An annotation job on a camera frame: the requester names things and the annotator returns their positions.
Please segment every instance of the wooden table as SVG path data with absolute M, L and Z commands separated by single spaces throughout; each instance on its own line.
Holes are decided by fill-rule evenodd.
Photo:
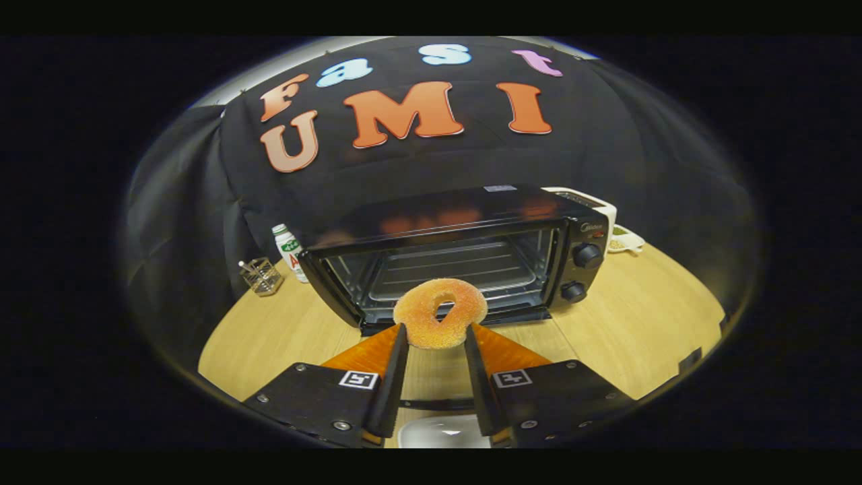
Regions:
M 359 329 L 336 316 L 284 261 L 276 268 L 287 275 L 278 292 L 240 298 L 198 363 L 204 378 L 240 401 L 291 364 L 320 364 L 362 339 Z M 715 347 L 724 311 L 697 278 L 647 244 L 640 254 L 608 253 L 587 298 L 551 315 L 489 328 L 553 362 L 584 362 L 637 400 L 677 375 L 679 362 L 692 352 L 700 348 L 706 355 Z M 471 397 L 463 346 L 410 348 L 402 400 Z M 440 414 L 401 408 L 396 436 L 386 447 L 397 447 L 404 423 Z

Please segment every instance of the glass cup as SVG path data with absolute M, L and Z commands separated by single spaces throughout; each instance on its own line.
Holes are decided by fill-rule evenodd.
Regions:
M 284 282 L 284 277 L 272 265 L 269 258 L 251 260 L 246 266 L 251 270 L 240 267 L 240 275 L 258 296 L 274 294 Z

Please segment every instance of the letter m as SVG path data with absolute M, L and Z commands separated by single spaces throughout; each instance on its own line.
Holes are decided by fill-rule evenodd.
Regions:
M 344 104 L 353 107 L 359 132 L 353 146 L 369 148 L 386 143 L 387 136 L 378 130 L 377 122 L 403 140 L 407 138 L 416 115 L 419 115 L 419 126 L 415 130 L 418 136 L 461 133 L 464 126 L 455 121 L 449 106 L 450 89 L 452 85 L 446 82 L 419 83 L 410 88 L 400 104 L 380 91 L 365 91 L 345 99 Z

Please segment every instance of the plastic bottle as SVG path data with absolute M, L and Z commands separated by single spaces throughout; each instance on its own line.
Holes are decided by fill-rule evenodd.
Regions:
M 303 283 L 308 283 L 309 279 L 305 276 L 303 268 L 299 266 L 297 259 L 303 247 L 299 245 L 297 237 L 292 235 L 284 224 L 279 224 L 272 228 L 272 234 L 275 236 L 275 245 L 278 246 L 278 252 L 287 261 L 288 268 L 293 270 L 297 275 L 297 279 Z

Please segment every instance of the black cloth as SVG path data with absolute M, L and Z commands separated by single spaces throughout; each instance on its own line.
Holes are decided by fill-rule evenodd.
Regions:
M 422 62 L 419 47 L 460 43 L 462 65 Z M 552 61 L 562 77 L 531 68 L 516 49 Z M 320 72 L 368 59 L 365 77 L 319 88 Z M 292 105 L 262 123 L 260 97 L 307 73 Z M 392 134 L 356 149 L 353 108 L 343 100 L 379 90 L 401 102 L 411 86 L 447 81 L 459 135 L 404 140 Z M 497 83 L 533 85 L 547 135 L 509 129 L 512 110 Z M 279 124 L 284 145 L 301 144 L 290 120 L 317 110 L 319 152 L 307 167 L 279 173 L 260 136 Z M 670 99 L 601 60 L 578 60 L 509 39 L 398 37 L 350 47 L 282 72 L 226 106 L 189 110 L 153 145 L 128 195 L 128 295 L 147 334 L 185 368 L 246 290 L 237 261 L 280 258 L 272 226 L 300 242 L 358 205 L 450 188 L 529 183 L 568 186 L 607 200 L 619 224 L 688 268 L 735 313 L 752 285 L 762 228 L 755 201 L 730 157 Z

